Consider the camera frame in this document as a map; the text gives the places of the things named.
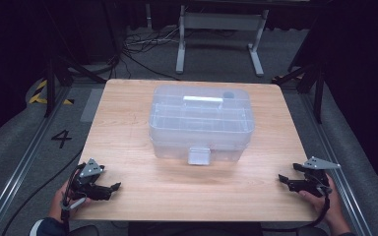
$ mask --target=desk leg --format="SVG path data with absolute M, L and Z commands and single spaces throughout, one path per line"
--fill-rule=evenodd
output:
M 266 24 L 268 13 L 269 13 L 269 10 L 263 11 L 262 20 L 260 21 L 259 26 L 257 27 L 256 40 L 254 41 L 254 43 L 248 44 L 248 50 L 250 51 L 251 61 L 253 62 L 254 70 L 256 71 L 256 75 L 258 77 L 264 76 L 262 64 L 260 63 L 260 60 L 259 60 L 259 55 L 257 55 L 257 48 L 259 47 L 260 38 L 262 37 L 262 34 L 263 34 L 263 29 Z
M 176 73 L 183 74 L 183 66 L 185 64 L 185 6 L 180 7 L 179 22 L 179 50 L 177 52 Z

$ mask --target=desk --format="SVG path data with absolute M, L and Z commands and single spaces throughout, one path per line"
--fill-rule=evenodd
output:
M 180 84 L 245 89 L 256 128 L 238 162 L 191 166 L 156 158 L 149 138 L 155 87 Z M 78 219 L 178 221 L 311 221 L 309 204 L 280 183 L 305 153 L 281 89 L 275 85 L 110 80 L 106 84 L 80 162 L 105 165 L 97 183 L 122 182 L 110 201 L 82 208 Z

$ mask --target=plastic storage box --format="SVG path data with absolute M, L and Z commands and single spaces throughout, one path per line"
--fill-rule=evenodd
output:
M 159 86 L 150 114 L 150 137 L 160 158 L 189 164 L 238 161 L 250 142 L 254 117 L 245 90 Z

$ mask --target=white desk frame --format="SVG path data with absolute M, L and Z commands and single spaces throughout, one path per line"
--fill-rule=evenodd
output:
M 258 77 L 263 77 L 263 68 L 257 55 L 260 38 L 267 20 L 269 10 L 263 11 L 262 15 L 234 15 L 234 14 L 210 14 L 210 13 L 187 13 L 185 6 L 180 7 L 179 23 L 179 50 L 177 53 L 176 73 L 182 74 L 185 62 L 185 29 L 208 29 L 208 30 L 255 30 L 254 43 L 248 44 L 254 70 Z

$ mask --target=person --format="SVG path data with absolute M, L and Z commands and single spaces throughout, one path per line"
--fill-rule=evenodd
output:
M 329 195 L 330 208 L 325 214 L 324 220 L 330 228 L 332 236 L 354 236 L 355 234 L 351 232 L 351 229 L 348 226 L 345 217 L 343 216 L 342 202 L 339 196 L 339 192 L 337 191 L 337 187 L 334 184 L 333 179 L 329 175 L 327 175 L 327 177 L 330 187 L 333 189 L 333 192 Z M 313 205 L 318 213 L 321 213 L 325 202 L 324 197 L 318 198 L 306 191 L 299 191 L 298 194 L 306 202 Z
M 61 205 L 63 196 L 66 192 L 68 181 L 56 191 L 51 201 L 50 210 L 46 218 L 38 220 L 30 231 L 30 236 L 66 236 L 69 232 L 66 232 L 65 225 L 61 219 Z M 85 201 L 79 207 L 86 207 L 91 203 L 91 199 L 86 198 Z M 70 217 L 73 217 L 78 211 L 78 208 L 70 210 Z

